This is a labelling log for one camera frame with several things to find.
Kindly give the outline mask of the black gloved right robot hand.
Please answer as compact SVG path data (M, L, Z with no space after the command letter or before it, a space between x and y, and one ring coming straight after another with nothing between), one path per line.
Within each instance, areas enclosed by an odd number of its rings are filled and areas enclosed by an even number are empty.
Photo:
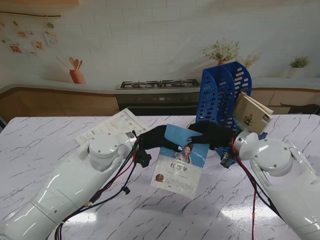
M229 127L209 121L193 123L188 129L201 134L199 136L191 136L188 140L190 143L208 144L210 150L228 147L232 138L235 138L238 134Z

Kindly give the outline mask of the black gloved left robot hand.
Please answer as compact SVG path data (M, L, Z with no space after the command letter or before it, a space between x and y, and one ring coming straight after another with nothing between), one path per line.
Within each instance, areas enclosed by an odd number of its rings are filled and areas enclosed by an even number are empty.
M154 148L167 148L177 153L183 151L183 148L165 138L167 125L159 125L138 137L138 146L143 150L150 150Z

